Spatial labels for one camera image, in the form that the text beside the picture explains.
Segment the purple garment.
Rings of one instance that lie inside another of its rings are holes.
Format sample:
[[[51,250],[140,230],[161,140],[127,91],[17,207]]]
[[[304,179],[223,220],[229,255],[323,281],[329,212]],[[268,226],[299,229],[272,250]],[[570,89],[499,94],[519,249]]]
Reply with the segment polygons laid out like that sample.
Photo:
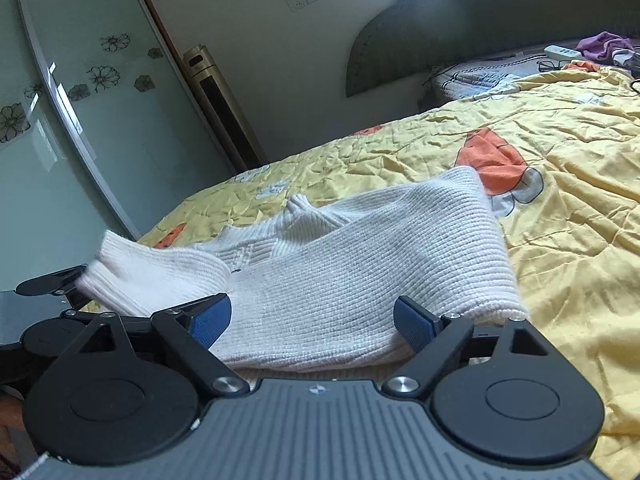
[[[599,32],[596,36],[580,40],[576,50],[586,60],[603,64],[612,62],[614,53],[618,50],[634,50],[634,45],[629,38],[618,36],[612,32]]]

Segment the glass wardrobe sliding door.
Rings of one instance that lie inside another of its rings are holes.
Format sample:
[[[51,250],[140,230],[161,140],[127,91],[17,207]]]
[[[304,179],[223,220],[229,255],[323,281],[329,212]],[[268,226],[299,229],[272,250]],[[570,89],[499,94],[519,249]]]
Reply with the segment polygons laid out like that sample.
[[[1,0],[3,289],[231,174],[140,0]]]

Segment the white knitted sweater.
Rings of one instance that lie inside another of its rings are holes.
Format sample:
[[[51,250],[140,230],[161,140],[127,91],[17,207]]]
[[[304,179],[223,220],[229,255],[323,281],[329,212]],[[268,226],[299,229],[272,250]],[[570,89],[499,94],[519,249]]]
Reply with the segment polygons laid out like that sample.
[[[236,370],[348,370],[405,359],[393,306],[501,322],[526,315],[482,182],[468,166],[155,249],[106,233],[78,288],[123,315],[225,294],[213,354]]]

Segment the gold tower air conditioner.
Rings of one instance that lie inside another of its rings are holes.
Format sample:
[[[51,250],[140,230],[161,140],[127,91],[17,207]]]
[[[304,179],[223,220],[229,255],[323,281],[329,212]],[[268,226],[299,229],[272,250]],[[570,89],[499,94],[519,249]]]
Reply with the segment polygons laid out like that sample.
[[[186,51],[183,66],[203,113],[234,168],[242,172],[265,165],[267,157],[252,126],[204,44]]]

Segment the checked patterned pillow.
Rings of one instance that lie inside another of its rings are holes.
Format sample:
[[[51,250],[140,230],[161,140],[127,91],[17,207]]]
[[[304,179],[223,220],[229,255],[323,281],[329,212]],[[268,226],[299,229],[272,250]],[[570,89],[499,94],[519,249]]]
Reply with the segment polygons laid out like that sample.
[[[556,45],[576,50],[575,41],[558,42]],[[424,81],[419,110],[424,112],[446,102],[503,89],[524,77],[562,70],[571,62],[576,62],[579,68],[585,63],[585,58],[570,62],[547,58],[544,48],[548,46],[550,44],[519,48],[435,68]]]

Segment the white remote control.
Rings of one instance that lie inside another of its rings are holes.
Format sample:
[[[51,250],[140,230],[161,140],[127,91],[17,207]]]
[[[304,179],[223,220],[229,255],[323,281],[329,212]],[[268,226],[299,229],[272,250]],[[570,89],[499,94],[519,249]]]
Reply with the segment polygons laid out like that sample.
[[[552,60],[565,62],[579,61],[584,58],[579,51],[557,46],[556,44],[550,44],[550,46],[545,47],[544,55]]]

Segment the yellow carrot-print quilt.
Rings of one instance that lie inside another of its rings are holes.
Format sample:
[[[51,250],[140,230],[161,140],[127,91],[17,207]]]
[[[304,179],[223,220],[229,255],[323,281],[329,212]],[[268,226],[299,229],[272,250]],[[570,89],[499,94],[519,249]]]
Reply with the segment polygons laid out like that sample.
[[[196,193],[142,237],[206,243],[274,217],[300,194],[323,207],[460,166],[482,182],[526,318],[604,402],[593,458],[616,479],[639,471],[639,98],[616,68],[584,64],[363,130]],[[262,376],[381,380],[405,359]]]

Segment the dark green padded headboard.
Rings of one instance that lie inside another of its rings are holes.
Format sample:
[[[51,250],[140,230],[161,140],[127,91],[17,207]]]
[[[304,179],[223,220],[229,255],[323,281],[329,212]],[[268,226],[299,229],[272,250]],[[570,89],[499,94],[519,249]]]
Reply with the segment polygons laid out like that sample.
[[[432,68],[608,30],[638,36],[639,0],[396,0],[361,29],[346,96]]]

